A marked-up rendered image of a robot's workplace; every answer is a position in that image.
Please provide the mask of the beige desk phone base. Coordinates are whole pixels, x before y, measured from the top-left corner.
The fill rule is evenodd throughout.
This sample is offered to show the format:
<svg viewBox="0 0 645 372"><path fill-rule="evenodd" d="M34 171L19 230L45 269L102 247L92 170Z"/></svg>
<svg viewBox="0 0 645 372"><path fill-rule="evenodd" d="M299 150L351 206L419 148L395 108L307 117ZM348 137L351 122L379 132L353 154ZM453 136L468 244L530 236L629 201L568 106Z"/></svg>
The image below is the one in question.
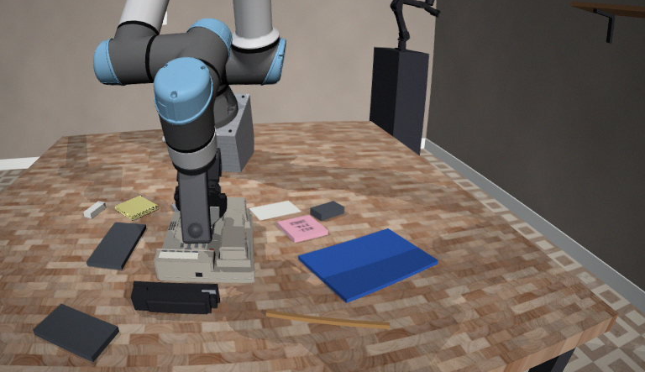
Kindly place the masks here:
<svg viewBox="0 0 645 372"><path fill-rule="evenodd" d="M247 221L244 222L247 259L220 259L223 216L212 225L212 241L209 244L184 244L181 214L174 212L162 249L157 249L155 254L157 278L168 281L253 283L253 213L247 209L247 215Z"/></svg>

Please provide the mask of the pink sticky note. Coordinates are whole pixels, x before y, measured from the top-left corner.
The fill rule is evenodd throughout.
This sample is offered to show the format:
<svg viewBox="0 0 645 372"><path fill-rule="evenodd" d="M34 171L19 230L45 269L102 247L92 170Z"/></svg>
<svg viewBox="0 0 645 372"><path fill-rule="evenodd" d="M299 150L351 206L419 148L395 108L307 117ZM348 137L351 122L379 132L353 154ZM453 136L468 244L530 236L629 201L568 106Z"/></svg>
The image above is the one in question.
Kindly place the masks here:
<svg viewBox="0 0 645 372"><path fill-rule="evenodd" d="M328 235L328 230L310 215L279 221L277 226L294 243Z"/></svg>

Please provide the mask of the yellow-brown thin rod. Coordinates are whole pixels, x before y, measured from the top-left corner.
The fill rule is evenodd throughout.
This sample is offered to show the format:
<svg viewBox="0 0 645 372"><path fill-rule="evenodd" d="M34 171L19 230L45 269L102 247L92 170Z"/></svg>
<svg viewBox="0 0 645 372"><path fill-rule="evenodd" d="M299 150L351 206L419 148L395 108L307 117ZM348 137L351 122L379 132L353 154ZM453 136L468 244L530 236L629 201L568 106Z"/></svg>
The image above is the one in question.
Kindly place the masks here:
<svg viewBox="0 0 645 372"><path fill-rule="evenodd" d="M389 322L369 322L358 320L337 319L329 317L314 317L300 314L293 314L287 312L266 311L267 317L276 317L301 322L315 322L330 325L349 326L349 327L370 327L370 328L384 328L389 329Z"/></svg>

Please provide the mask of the white paper sheet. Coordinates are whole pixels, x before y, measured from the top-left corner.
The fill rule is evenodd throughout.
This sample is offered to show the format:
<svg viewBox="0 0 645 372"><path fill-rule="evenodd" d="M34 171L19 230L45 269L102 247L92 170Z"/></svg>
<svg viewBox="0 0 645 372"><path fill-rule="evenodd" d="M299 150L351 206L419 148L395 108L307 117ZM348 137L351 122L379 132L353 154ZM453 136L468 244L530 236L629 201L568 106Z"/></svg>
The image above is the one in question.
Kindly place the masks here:
<svg viewBox="0 0 645 372"><path fill-rule="evenodd" d="M277 202L269 205L251 207L249 210L259 219L264 220L273 217L284 216L296 212L301 212L291 202Z"/></svg>

